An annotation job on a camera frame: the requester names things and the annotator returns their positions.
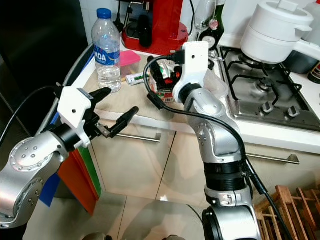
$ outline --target stainless steel stove top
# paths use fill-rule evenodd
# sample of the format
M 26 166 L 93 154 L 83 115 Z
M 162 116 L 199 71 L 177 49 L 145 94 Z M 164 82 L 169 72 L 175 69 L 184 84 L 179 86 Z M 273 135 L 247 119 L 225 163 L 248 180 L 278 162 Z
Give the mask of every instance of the stainless steel stove top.
M 320 120 L 290 71 L 282 64 L 263 64 L 240 49 L 219 47 L 223 80 L 229 85 L 228 102 L 236 119 L 320 132 Z

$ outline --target white cabinet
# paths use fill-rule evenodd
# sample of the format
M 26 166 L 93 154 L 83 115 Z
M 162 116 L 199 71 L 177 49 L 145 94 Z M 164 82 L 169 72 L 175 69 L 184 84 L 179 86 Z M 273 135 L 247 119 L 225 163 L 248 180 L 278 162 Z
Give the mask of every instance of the white cabinet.
M 246 151 L 280 159 L 287 159 L 291 154 L 297 155 L 299 165 L 249 158 L 270 194 L 275 192 L 276 185 L 285 185 L 294 191 L 298 187 L 314 187 L 320 182 L 320 155 L 254 144 L 246 144 Z M 204 194 L 205 184 L 197 137 L 194 134 L 177 132 L 157 200 L 206 207 L 208 204 Z M 255 191 L 254 203 L 263 199 L 264 196 L 259 196 Z
M 205 184 L 196 135 L 177 132 L 156 199 L 206 207 Z
M 112 126 L 114 122 L 101 121 Z M 130 124 L 122 134 L 154 138 L 160 142 L 137 139 L 97 137 L 92 148 L 106 192 L 155 199 L 174 140 L 170 130 Z
M 300 162 L 299 165 L 249 157 L 269 194 L 276 192 L 276 185 L 287 186 L 293 193 L 296 188 L 315 188 L 316 184 L 320 183 L 320 155 L 318 154 L 255 144 L 246 144 L 246 151 L 281 159 L 287 159 L 291 154 L 297 156 Z M 259 196 L 254 191 L 254 203 L 258 203 L 263 199 L 264 196 Z

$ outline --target cabinet handle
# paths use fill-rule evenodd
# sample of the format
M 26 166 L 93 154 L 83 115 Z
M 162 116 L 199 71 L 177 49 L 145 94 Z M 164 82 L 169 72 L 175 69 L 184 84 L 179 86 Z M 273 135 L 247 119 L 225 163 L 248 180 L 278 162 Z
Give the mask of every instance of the cabinet handle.
M 265 160 L 277 161 L 277 162 L 282 162 L 287 164 L 296 164 L 296 165 L 300 164 L 299 158 L 295 154 L 291 154 L 287 159 L 272 157 L 272 156 L 262 156 L 262 155 L 251 154 L 251 153 L 247 153 L 246 155 L 248 157 L 257 158 L 257 159 L 265 159 Z
M 117 137 L 121 138 L 127 138 L 127 139 L 136 139 L 136 140 L 142 140 L 142 141 L 147 141 L 147 142 L 152 142 L 152 143 L 160 143 L 161 141 L 161 133 L 156 133 L 155 138 L 152 137 L 146 137 L 146 136 L 136 136 L 136 135 L 130 135 L 130 134 L 117 134 Z

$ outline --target pink container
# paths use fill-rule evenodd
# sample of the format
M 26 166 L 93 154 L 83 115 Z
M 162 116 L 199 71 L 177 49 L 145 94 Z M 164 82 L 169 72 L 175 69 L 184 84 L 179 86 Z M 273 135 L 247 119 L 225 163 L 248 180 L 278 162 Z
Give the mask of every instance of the pink container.
M 121 78 L 131 74 L 138 74 L 140 60 L 141 57 L 134 51 L 120 52 Z

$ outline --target white pot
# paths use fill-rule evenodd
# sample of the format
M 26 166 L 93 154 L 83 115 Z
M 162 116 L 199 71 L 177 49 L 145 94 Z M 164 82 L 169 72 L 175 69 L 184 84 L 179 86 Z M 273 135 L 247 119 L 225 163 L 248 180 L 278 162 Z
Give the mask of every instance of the white pot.
M 312 15 L 287 0 L 265 0 L 258 4 L 241 40 L 248 57 L 268 64 L 287 59 L 293 50 L 320 61 L 320 46 L 301 40 Z
M 293 50 L 320 61 L 320 47 L 299 40 L 281 41 L 267 37 L 248 26 L 241 40 L 241 50 L 253 60 L 266 64 L 282 63 Z
M 259 2 L 249 23 L 258 33 L 273 39 L 297 42 L 305 32 L 312 30 L 313 16 L 298 8 L 298 4 L 287 1 L 265 0 Z

